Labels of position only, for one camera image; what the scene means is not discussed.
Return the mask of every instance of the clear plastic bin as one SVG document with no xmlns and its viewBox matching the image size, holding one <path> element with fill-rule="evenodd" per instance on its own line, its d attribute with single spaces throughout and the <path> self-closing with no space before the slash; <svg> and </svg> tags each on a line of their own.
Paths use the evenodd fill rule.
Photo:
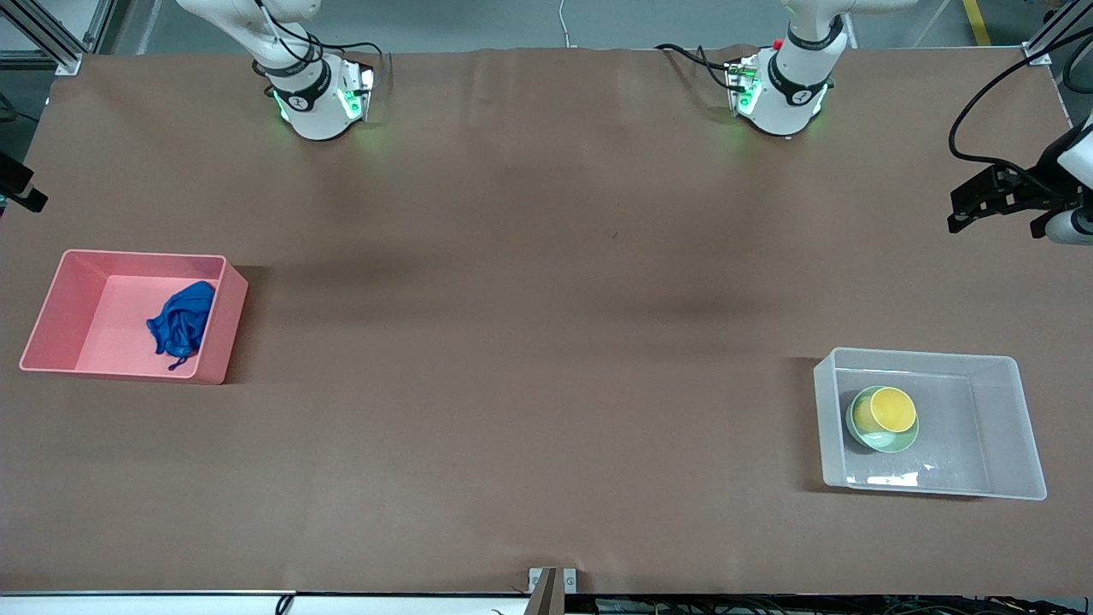
<svg viewBox="0 0 1093 615">
<path fill-rule="evenodd" d="M 827 485 L 1023 500 L 1047 497 L 1013 359 L 836 348 L 813 376 Z M 915 401 L 919 435 L 906 451 L 872 451 L 846 431 L 844 414 L 868 387 L 895 387 Z"/>
</svg>

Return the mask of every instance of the blue cloth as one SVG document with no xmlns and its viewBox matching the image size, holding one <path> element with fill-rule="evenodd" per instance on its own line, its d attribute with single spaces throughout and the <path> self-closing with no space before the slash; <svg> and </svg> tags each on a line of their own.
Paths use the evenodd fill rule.
<svg viewBox="0 0 1093 615">
<path fill-rule="evenodd" d="M 155 354 L 178 357 L 168 370 L 174 371 L 201 347 L 215 292 L 209 282 L 190 284 L 167 299 L 158 317 L 148 321 L 148 330 L 155 339 Z"/>
</svg>

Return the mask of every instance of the cup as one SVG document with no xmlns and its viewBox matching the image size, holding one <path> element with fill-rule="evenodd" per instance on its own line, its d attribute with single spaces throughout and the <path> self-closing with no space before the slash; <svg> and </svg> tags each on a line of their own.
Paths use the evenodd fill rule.
<svg viewBox="0 0 1093 615">
<path fill-rule="evenodd" d="M 854 404 L 854 425 L 862 435 L 903 434 L 917 418 L 910 395 L 894 387 L 870 388 Z"/>
</svg>

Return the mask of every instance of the table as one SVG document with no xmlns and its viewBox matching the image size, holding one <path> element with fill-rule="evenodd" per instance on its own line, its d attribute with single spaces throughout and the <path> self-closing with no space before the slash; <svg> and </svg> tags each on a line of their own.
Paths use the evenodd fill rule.
<svg viewBox="0 0 1093 615">
<path fill-rule="evenodd" d="M 848 52 L 786 140 L 660 52 L 398 56 L 325 143 L 247 57 L 85 59 L 0 235 L 0 588 L 1086 593 L 1093 251 L 945 229 L 1018 58 Z M 1066 128 L 1030 69 L 962 144 Z M 19 372 L 71 247 L 226 255 L 227 385 Z M 835 346 L 1014 357 L 1047 500 L 826 488 Z"/>
</svg>

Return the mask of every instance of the pink box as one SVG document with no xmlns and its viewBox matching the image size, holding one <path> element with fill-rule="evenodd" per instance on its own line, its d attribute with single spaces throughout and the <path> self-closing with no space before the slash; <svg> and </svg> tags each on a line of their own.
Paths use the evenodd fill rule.
<svg viewBox="0 0 1093 615">
<path fill-rule="evenodd" d="M 216 288 L 198 354 L 155 354 L 145 324 L 171 295 L 204 280 Z M 70 249 L 61 257 L 19 367 L 103 380 L 220 385 L 239 327 L 247 280 L 223 256 Z"/>
</svg>

